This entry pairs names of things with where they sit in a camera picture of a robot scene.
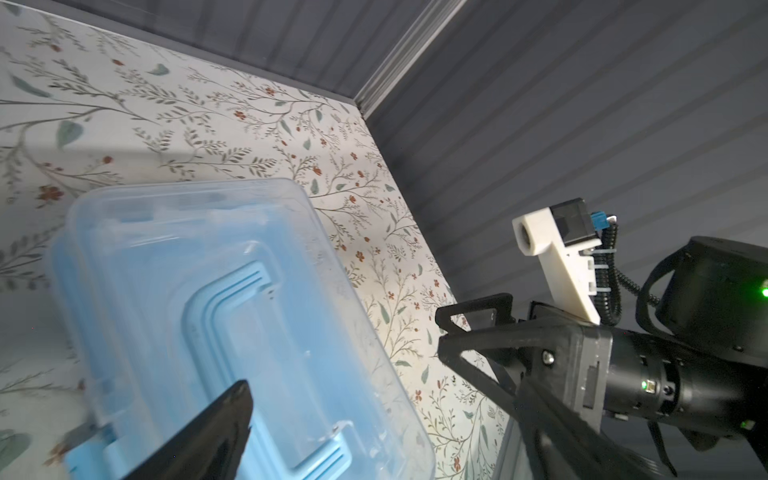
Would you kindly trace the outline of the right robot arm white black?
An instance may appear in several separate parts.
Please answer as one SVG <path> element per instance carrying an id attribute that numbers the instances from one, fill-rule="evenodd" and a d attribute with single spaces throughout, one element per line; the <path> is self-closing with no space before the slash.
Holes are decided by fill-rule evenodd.
<path id="1" fill-rule="evenodd" d="M 607 416 L 677 427 L 697 450 L 744 439 L 767 456 L 767 251 L 696 236 L 639 291 L 638 329 L 502 293 L 439 308 L 439 359 L 519 425 L 536 479 L 648 479 Z"/>

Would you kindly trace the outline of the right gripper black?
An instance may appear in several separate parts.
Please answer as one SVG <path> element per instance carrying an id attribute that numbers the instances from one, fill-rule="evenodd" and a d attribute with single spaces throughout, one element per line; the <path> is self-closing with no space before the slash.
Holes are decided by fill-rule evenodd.
<path id="1" fill-rule="evenodd" d="M 434 319 L 447 334 L 438 357 L 517 422 L 533 478 L 652 478 L 600 432 L 609 329 L 543 302 L 515 324 L 512 306 L 511 294 L 498 293 L 439 307 Z M 483 311 L 492 313 L 485 325 L 453 320 Z"/>

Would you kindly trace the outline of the blue plastic tool box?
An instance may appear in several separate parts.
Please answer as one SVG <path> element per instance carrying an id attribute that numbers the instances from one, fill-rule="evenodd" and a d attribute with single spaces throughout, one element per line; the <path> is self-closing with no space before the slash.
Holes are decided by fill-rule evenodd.
<path id="1" fill-rule="evenodd" d="M 241 479 L 431 479 L 426 431 L 304 189 L 288 179 L 101 188 L 46 270 L 86 371 L 75 479 L 123 479 L 239 380 Z"/>

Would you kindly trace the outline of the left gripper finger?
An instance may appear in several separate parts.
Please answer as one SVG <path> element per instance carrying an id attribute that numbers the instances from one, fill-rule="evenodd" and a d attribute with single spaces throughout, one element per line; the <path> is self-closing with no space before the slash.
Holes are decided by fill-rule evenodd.
<path id="1" fill-rule="evenodd" d="M 247 380 L 235 381 L 168 437 L 143 422 L 131 443 L 142 448 L 125 479 L 234 479 L 251 432 L 254 403 Z"/>

